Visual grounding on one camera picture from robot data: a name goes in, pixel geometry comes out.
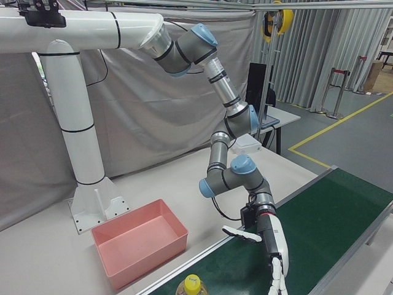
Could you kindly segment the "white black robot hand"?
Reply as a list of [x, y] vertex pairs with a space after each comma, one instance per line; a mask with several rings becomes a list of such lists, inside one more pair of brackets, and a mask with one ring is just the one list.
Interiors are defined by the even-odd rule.
[[256, 234], [229, 226], [223, 226], [222, 230], [229, 236], [239, 237], [247, 242], [263, 243], [271, 269], [268, 294], [288, 294], [285, 279], [289, 269], [289, 252], [281, 222], [272, 213], [257, 215], [256, 222]]

